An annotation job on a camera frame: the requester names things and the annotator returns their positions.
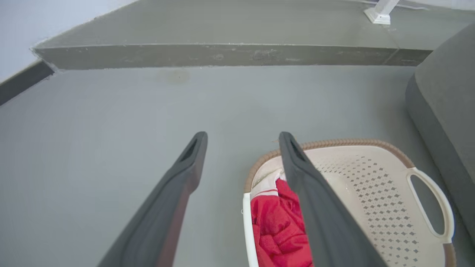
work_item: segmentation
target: basket rim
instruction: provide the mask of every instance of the basket rim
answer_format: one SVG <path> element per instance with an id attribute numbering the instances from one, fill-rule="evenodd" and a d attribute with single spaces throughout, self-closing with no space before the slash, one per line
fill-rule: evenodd
<path id="1" fill-rule="evenodd" d="M 396 156 L 406 168 L 414 168 L 414 163 L 411 159 L 404 154 L 399 148 L 394 145 L 381 141 L 378 139 L 333 139 L 333 140 L 323 140 L 317 142 L 308 142 L 300 144 L 302 150 L 310 150 L 316 148 L 324 147 L 334 147 L 334 146 L 354 146 L 354 145 L 365 145 L 365 146 L 376 146 L 382 149 L 385 149 L 391 152 Z M 252 181 L 257 173 L 257 171 L 269 160 L 281 156 L 280 149 L 273 150 L 263 156 L 261 156 L 257 162 L 252 166 L 247 176 L 246 183 L 244 185 L 244 193 L 251 192 Z M 445 267 L 456 267 L 456 255 L 455 248 L 452 243 L 442 244 L 445 253 Z"/>

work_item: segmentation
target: baseboard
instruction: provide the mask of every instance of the baseboard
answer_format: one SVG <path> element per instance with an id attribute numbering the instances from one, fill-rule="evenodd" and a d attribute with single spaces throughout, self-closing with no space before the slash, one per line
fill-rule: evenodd
<path id="1" fill-rule="evenodd" d="M 41 60 L 31 64 L 0 84 L 0 105 L 8 102 L 53 73 L 54 71 Z"/>

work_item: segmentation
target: white post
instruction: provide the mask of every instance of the white post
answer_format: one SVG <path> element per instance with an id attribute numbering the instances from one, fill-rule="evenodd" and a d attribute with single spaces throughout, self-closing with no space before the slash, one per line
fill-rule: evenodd
<path id="1" fill-rule="evenodd" d="M 389 13 L 398 4 L 399 0 L 380 0 L 374 8 L 364 11 L 366 16 L 374 24 L 391 24 Z"/>

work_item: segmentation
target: post base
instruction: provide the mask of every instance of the post base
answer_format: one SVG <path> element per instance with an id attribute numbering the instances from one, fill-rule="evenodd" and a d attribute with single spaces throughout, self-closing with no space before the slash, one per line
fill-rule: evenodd
<path id="1" fill-rule="evenodd" d="M 364 11 L 364 13 L 373 24 L 391 24 L 391 18 L 389 17 L 389 15 L 379 14 L 374 8 L 368 8 Z"/>

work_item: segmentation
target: floor stain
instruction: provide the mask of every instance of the floor stain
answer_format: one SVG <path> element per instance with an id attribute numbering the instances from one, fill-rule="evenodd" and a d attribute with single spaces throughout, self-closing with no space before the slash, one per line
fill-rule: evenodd
<path id="1" fill-rule="evenodd" d="M 173 85 L 182 85 L 190 80 L 190 73 L 184 68 L 175 69 L 167 74 L 167 82 Z"/>

